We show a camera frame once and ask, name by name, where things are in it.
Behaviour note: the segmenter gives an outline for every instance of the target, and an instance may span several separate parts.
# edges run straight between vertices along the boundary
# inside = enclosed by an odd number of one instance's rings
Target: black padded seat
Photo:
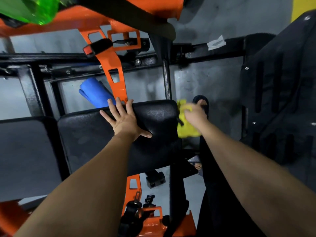
[[[112,116],[109,108],[101,109]],[[177,134],[178,108],[175,101],[135,103],[133,109],[138,125],[150,131],[153,137],[140,136],[133,143],[129,155],[129,176],[170,165],[181,149],[181,140]],[[58,121],[71,173],[100,152],[114,135],[113,128],[100,115],[99,110],[67,114]]]
[[[47,195],[69,175],[57,121],[0,121],[0,202]]]

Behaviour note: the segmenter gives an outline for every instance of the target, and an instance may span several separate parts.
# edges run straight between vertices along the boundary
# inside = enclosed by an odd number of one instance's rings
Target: concrete floor
[[[291,20],[292,0],[191,0],[184,8],[180,20],[169,20],[177,32],[175,42],[205,43],[217,39],[233,38],[257,32],[278,34]],[[16,52],[82,52],[86,45],[78,30],[58,31],[37,35],[13,37]],[[216,60],[191,64],[186,68],[171,67],[173,99],[192,100],[203,94],[210,101],[210,120],[235,139],[240,138],[241,112],[239,106],[239,71],[242,58]],[[164,99],[162,69],[141,70],[125,74],[127,93],[136,102]],[[82,80],[61,83],[66,111],[92,109],[78,89]],[[30,116],[22,88],[17,79],[0,79],[0,119]],[[196,145],[195,139],[186,142]],[[166,184],[149,189],[145,175],[141,174],[142,200],[154,193],[155,204],[163,213],[169,213],[168,167],[162,170]],[[195,222],[205,191],[203,179],[191,176],[185,181],[187,199],[190,201]]]

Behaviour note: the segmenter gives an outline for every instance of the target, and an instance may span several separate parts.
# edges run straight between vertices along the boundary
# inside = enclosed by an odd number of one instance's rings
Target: orange bar
[[[180,18],[183,8],[183,0],[128,0],[139,8],[148,11],[162,18]],[[108,25],[110,22],[113,26],[114,20],[109,19],[99,13],[91,11],[85,7],[75,6],[57,13],[54,20],[46,25],[40,26],[35,24],[26,24],[19,28],[11,28],[0,20],[0,37],[28,35],[50,31],[62,31],[70,29],[91,29],[99,26]]]

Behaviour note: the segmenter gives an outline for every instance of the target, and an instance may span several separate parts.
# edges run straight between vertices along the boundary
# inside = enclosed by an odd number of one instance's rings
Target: forearm
[[[114,136],[48,195],[16,236],[116,236],[133,138]]]
[[[315,231],[316,196],[274,161],[211,123],[199,128],[236,197],[266,234]],[[291,225],[282,229],[282,225]]]

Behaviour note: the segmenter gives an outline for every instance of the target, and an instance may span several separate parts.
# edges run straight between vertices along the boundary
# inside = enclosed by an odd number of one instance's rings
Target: black pants
[[[202,136],[200,161],[206,191],[197,236],[265,236],[239,203]]]

